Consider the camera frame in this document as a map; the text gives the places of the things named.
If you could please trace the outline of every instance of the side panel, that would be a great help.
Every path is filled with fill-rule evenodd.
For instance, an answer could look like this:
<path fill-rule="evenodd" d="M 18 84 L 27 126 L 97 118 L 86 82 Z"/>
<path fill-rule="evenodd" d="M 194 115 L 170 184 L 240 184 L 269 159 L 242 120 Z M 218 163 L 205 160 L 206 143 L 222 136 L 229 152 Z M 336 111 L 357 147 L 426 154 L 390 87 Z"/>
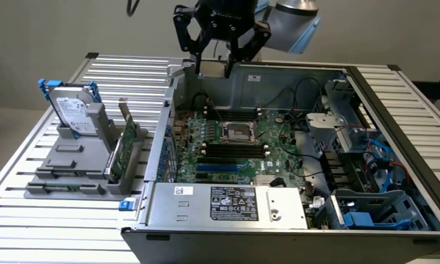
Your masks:
<path fill-rule="evenodd" d="M 122 233 L 143 264 L 406 263 L 440 249 L 408 236 Z"/>
<path fill-rule="evenodd" d="M 393 117 L 390 116 L 388 109 L 385 108 L 381 100 L 373 92 L 362 74 L 356 67 L 349 67 L 349 75 L 356 82 L 357 94 L 361 97 L 366 110 L 373 114 L 373 119 L 377 120 L 380 130 L 385 130 L 394 147 L 401 152 L 401 156 L 406 162 L 406 167 L 410 168 L 417 179 L 420 180 L 422 187 L 425 188 L 433 202 L 440 209 L 440 181 L 434 176 L 432 169 L 428 166 L 428 160 L 421 157 L 417 149 L 410 143 L 408 136 Z M 418 101 L 414 101 L 420 105 L 418 108 L 424 108 Z"/>

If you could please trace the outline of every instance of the metal workbench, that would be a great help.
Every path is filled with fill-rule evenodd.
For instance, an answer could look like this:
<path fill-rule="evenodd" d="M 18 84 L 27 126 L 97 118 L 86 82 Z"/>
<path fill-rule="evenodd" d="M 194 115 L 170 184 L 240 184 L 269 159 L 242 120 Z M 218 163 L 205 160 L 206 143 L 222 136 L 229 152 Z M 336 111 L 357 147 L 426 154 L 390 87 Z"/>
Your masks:
<path fill-rule="evenodd" d="M 97 82 L 115 123 L 122 122 L 118 98 L 129 98 L 134 120 L 150 132 L 133 194 L 142 184 L 151 133 L 169 86 L 166 72 L 179 64 L 181 59 L 89 54 L 69 80 Z M 354 66 L 440 180 L 440 112 L 401 72 L 382 65 Z M 138 263 L 115 230 L 117 201 L 23 199 L 23 187 L 57 139 L 55 126 L 57 119 L 47 109 L 0 172 L 0 262 Z M 413 263 L 438 262 L 440 258 Z"/>

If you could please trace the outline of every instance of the sticker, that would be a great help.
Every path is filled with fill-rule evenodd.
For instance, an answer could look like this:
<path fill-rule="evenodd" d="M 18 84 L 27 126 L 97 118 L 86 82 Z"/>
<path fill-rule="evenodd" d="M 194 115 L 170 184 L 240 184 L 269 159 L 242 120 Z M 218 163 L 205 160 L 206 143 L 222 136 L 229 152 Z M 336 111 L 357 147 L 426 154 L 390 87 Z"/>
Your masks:
<path fill-rule="evenodd" d="M 193 195 L 193 187 L 174 186 L 174 195 Z"/>
<path fill-rule="evenodd" d="M 210 187 L 210 218 L 216 221 L 258 221 L 256 188 Z"/>
<path fill-rule="evenodd" d="M 85 103 L 75 98 L 58 97 L 57 104 L 70 129 L 82 135 L 94 135 L 95 128 L 86 115 Z"/>
<path fill-rule="evenodd" d="M 258 76 L 258 75 L 248 75 L 248 81 L 261 81 L 261 76 Z"/>

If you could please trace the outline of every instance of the power supply label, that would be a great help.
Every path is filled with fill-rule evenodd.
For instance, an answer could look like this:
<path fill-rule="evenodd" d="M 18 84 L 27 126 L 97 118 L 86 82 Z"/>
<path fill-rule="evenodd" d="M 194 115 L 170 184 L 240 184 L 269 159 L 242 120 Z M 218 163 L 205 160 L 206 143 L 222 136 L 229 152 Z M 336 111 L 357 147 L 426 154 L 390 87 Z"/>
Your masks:
<path fill-rule="evenodd" d="M 210 187 L 210 218 L 216 221 L 258 221 L 256 189 Z"/>

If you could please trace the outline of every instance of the motherboard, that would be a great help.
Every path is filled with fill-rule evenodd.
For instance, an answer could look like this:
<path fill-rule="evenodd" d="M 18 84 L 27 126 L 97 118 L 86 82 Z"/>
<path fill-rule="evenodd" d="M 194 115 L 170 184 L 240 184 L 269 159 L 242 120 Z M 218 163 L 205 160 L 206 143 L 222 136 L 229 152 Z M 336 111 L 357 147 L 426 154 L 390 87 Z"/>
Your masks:
<path fill-rule="evenodd" d="M 191 112 L 174 121 L 175 181 L 301 187 L 294 135 L 284 114 Z"/>

